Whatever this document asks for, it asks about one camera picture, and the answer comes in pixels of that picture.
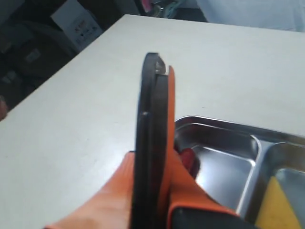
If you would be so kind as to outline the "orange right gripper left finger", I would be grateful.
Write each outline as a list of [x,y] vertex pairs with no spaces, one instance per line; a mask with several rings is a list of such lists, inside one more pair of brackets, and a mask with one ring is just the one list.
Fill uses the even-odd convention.
[[86,203],[46,229],[127,229],[130,223],[134,152]]

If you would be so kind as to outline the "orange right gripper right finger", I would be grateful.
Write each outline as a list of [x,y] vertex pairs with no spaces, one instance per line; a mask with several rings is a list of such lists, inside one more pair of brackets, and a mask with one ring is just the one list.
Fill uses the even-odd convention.
[[214,200],[199,187],[175,150],[167,152],[171,172],[168,229],[254,229],[255,225]]

